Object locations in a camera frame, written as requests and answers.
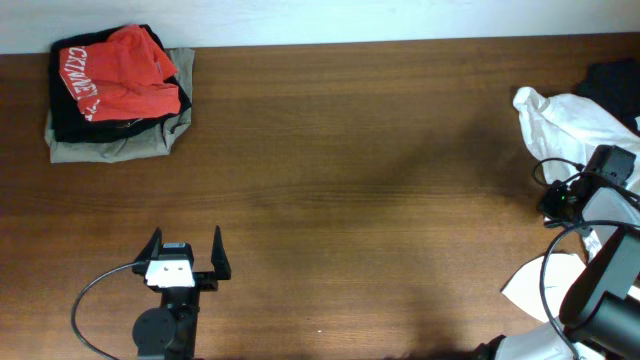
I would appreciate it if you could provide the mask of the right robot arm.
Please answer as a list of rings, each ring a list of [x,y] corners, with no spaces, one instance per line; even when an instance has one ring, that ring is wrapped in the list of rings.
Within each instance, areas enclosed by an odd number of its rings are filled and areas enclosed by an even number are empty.
[[[596,359],[639,357],[639,206],[619,190],[597,190],[581,227],[608,239],[564,296],[559,318],[518,336],[499,336],[473,359]]]

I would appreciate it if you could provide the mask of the white t-shirt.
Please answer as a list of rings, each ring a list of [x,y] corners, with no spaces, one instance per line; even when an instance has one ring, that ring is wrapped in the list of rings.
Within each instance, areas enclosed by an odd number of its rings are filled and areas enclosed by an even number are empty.
[[[601,144],[639,153],[639,137],[588,98],[572,94],[546,98],[531,87],[523,87],[517,91],[513,106],[519,112],[524,143],[538,160],[559,157],[585,164]],[[546,323],[548,318],[539,292],[542,261],[539,257],[523,265],[502,289],[502,294],[530,316]],[[554,316],[559,314],[568,289],[584,269],[576,254],[557,252],[549,257],[544,284]]]

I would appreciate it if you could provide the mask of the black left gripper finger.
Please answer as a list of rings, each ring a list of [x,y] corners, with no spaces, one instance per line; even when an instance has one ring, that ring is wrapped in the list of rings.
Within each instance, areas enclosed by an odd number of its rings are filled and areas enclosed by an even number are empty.
[[[231,266],[224,249],[221,229],[219,226],[217,226],[214,231],[210,261],[216,274],[231,273]]]
[[[147,262],[158,257],[162,247],[162,231],[159,227],[155,229],[150,240],[136,256],[136,262]]]

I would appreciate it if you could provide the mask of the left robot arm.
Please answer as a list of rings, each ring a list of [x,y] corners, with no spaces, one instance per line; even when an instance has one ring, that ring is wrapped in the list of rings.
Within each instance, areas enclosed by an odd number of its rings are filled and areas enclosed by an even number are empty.
[[[217,291],[232,274],[220,228],[214,231],[210,262],[210,271],[195,271],[190,244],[165,243],[162,231],[154,231],[133,266],[144,284],[161,295],[160,305],[143,312],[134,323],[132,339],[139,359],[195,357],[200,295]]]

